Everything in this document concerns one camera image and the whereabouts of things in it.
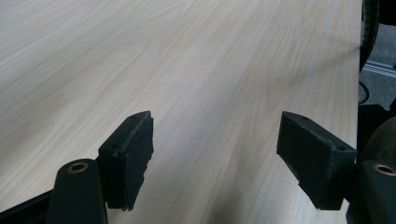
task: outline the wood grain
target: wood grain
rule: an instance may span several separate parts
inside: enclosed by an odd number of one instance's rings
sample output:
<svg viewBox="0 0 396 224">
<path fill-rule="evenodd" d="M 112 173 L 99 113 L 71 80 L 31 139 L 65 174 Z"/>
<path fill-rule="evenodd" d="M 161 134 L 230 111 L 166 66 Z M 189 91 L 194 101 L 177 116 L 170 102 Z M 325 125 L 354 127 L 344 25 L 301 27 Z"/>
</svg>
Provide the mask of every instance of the wood grain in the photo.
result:
<svg viewBox="0 0 396 224">
<path fill-rule="evenodd" d="M 345 223 L 276 155 L 283 110 L 355 146 L 361 1 L 0 2 L 0 211 L 150 110 L 153 158 L 110 223 Z"/>
</svg>

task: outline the desk surface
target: desk surface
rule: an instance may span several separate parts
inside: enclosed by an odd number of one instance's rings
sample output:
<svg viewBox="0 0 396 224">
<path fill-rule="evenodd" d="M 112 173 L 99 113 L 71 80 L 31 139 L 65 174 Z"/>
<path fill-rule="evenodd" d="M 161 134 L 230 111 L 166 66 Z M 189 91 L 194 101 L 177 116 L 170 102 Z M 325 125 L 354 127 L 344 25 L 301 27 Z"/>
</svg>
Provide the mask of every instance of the desk surface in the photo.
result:
<svg viewBox="0 0 396 224">
<path fill-rule="evenodd" d="M 0 3 L 0 211 L 150 110 L 153 158 L 110 223 L 344 223 L 276 155 L 281 112 L 355 146 L 361 1 Z"/>
</svg>

